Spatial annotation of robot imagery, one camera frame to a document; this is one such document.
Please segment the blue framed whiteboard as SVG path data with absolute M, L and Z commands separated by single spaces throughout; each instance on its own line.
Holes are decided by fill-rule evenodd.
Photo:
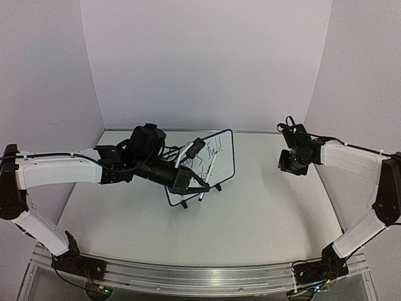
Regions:
M 185 147 L 186 143 L 192 142 L 198 137 L 203 139 L 206 145 L 194 159 L 187 159 L 182 165 L 192 169 L 205 180 L 212 158 L 217 154 L 217 159 L 209 180 L 211 191 L 217 190 L 215 188 L 216 184 L 222 185 L 222 183 L 233 178 L 236 173 L 234 135 L 230 129 L 220 132 L 168 131 L 165 143 L 168 147 L 176 146 L 181 150 Z

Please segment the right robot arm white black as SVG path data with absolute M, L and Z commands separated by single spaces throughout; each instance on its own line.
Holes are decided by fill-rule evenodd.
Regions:
M 335 167 L 377 186 L 371 210 L 323 250 L 324 261 L 348 258 L 385 229 L 400 225 L 400 153 L 386 154 L 310 134 L 303 124 L 280 123 L 277 130 L 287 145 L 279 157 L 281 171 L 305 176 L 310 165 Z

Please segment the white whiteboard marker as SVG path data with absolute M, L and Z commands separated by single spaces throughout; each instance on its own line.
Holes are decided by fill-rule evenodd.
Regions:
M 214 164 L 215 164 L 216 159 L 217 159 L 217 154 L 215 154 L 215 155 L 213 156 L 212 161 L 211 161 L 211 163 L 210 163 L 210 165 L 209 165 L 209 168 L 208 168 L 208 171 L 207 171 L 207 174 L 206 174 L 206 178 L 205 178 L 205 182 L 206 182 L 207 184 L 209 184 L 209 180 L 210 180 L 210 178 L 211 178 L 212 170 L 213 170 L 213 168 L 214 168 Z M 200 193 L 199 198 L 198 198 L 198 201 L 201 202 L 201 201 L 203 200 L 204 196 L 205 196 L 205 193 Z

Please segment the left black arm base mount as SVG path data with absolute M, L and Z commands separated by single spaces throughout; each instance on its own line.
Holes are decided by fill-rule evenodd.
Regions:
M 83 256 L 73 250 L 54 257 L 51 264 L 57 272 L 86 277 L 90 280 L 102 280 L 106 265 L 104 260 Z

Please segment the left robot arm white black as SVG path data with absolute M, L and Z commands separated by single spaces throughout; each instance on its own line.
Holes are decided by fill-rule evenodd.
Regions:
M 74 236 L 41 217 L 27 200 L 28 189 L 66 183 L 100 185 L 130 182 L 134 176 L 160 184 L 172 194 L 206 193 L 209 183 L 183 166 L 205 146 L 197 138 L 183 150 L 172 147 L 176 157 L 164 157 L 166 134 L 155 124 L 134 128 L 130 138 L 117 145 L 98 145 L 76 152 L 29 153 L 9 144 L 1 157 L 1 219 L 17 225 L 59 258 L 71 273 L 84 267 Z

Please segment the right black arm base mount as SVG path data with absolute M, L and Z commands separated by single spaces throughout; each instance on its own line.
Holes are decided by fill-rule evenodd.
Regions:
M 316 261 L 297 260 L 291 265 L 291 271 L 298 285 L 334 280 L 349 273 L 347 263 L 335 256 Z

